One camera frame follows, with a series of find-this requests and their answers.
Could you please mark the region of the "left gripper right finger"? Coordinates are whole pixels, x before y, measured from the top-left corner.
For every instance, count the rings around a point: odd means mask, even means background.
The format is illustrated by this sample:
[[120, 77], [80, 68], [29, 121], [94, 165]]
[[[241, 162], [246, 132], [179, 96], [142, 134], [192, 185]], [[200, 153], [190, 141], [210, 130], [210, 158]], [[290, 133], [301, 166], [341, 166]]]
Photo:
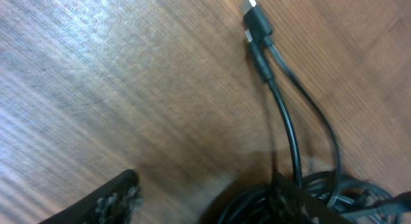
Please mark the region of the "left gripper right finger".
[[272, 177], [269, 223], [351, 224], [281, 174]]

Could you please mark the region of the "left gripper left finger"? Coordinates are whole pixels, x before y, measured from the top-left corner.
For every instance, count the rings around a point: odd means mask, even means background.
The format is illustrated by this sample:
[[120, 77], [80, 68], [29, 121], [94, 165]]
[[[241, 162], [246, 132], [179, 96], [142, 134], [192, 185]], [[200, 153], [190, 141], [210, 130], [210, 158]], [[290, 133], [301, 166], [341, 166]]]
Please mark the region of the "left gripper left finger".
[[132, 221], [143, 197], [139, 177], [127, 169], [86, 197], [41, 224], [126, 224]]

